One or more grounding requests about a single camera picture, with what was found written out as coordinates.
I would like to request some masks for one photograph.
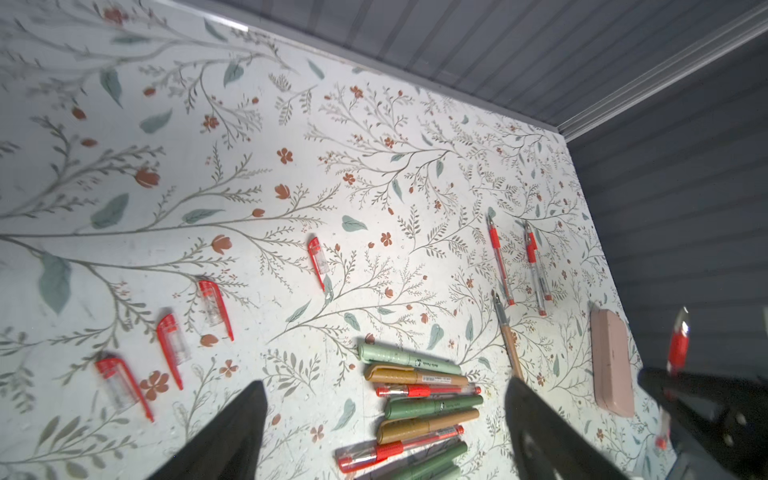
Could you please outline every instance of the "red pen clip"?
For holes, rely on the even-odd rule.
[[[328,273],[329,268],[326,256],[323,253],[323,248],[320,246],[320,240],[317,240],[317,237],[314,237],[310,241],[307,250],[310,252],[310,259],[312,260],[312,265],[315,267],[317,279],[320,281],[320,286],[323,288],[323,292],[325,292],[326,286],[323,283],[323,275]]]
[[[173,313],[166,315],[157,324],[157,339],[160,340],[160,348],[163,349],[165,361],[168,362],[168,368],[176,380],[176,385],[179,386],[179,390],[184,390],[177,366],[189,360],[190,353],[184,342],[184,334],[176,324]]]
[[[209,280],[200,280],[197,282],[197,285],[200,286],[200,293],[203,295],[208,325],[216,326],[224,322],[224,325],[227,327],[227,335],[234,342],[235,336],[232,334],[230,316],[227,315],[227,308],[224,306],[224,298],[221,296],[219,286]]]
[[[149,404],[141,395],[136,379],[122,358],[112,355],[106,356],[96,361],[96,369],[106,382],[112,401],[119,412],[141,402],[147,418],[150,419],[150,422],[154,422]]]

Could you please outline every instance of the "pen grip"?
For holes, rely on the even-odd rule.
[[[520,365],[518,350],[515,347],[515,338],[512,336],[512,329],[509,325],[502,325],[502,335],[504,336],[504,343],[507,344],[507,354],[512,364],[512,371],[516,377],[525,382],[525,374],[523,373],[522,365]]]

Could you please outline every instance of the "gray wall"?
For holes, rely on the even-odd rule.
[[[569,144],[637,348],[664,367],[768,377],[768,37]]]
[[[219,0],[558,125],[760,0]]]

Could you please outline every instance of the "white trim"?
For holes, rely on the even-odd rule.
[[[158,3],[169,5],[186,12],[194,13],[204,18],[208,18],[214,22],[224,23],[225,25],[232,26],[232,24],[238,25],[235,28],[242,29],[243,26],[263,30],[272,35],[279,35],[288,40],[287,43],[302,48],[305,50],[311,50],[316,53],[333,55],[341,58],[355,65],[364,67],[367,70],[377,71],[382,74],[389,75],[390,77],[398,78],[403,81],[407,81],[410,84],[418,85],[419,87],[426,88],[437,92],[446,97],[454,98],[455,100],[462,101],[466,104],[474,105],[475,107],[482,108],[496,114],[504,115],[505,117],[514,118],[515,120],[523,121],[527,124],[534,125],[535,127],[543,128],[548,131],[559,133],[558,129],[550,124],[546,124],[543,121],[535,120],[527,117],[523,114],[519,114],[516,111],[508,110],[500,107],[499,105],[492,104],[480,98],[473,97],[470,94],[454,90],[453,88],[440,85],[434,81],[427,80],[426,78],[419,77],[418,75],[408,73],[400,68],[387,65],[381,61],[373,58],[355,53],[354,51],[346,48],[334,45],[328,41],[321,40],[320,38],[313,37],[295,28],[282,25],[277,22],[273,22],[266,18],[260,17],[254,13],[246,12],[241,8],[226,5],[224,3],[215,2],[213,0],[155,0]]]
[[[768,2],[744,13],[688,48],[574,115],[558,129],[569,142],[651,95],[768,31]]]

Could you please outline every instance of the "pile of pens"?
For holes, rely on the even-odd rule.
[[[375,442],[336,451],[342,473],[357,472],[429,445],[438,446],[439,452],[389,472],[386,478],[458,478],[461,470],[453,459],[467,451],[467,444],[452,439],[464,433],[461,423],[480,416],[472,408],[483,403],[480,387],[462,376],[457,365],[443,360],[363,342],[358,353],[363,362],[371,364],[366,380],[383,384],[376,387],[376,395],[388,402]]]

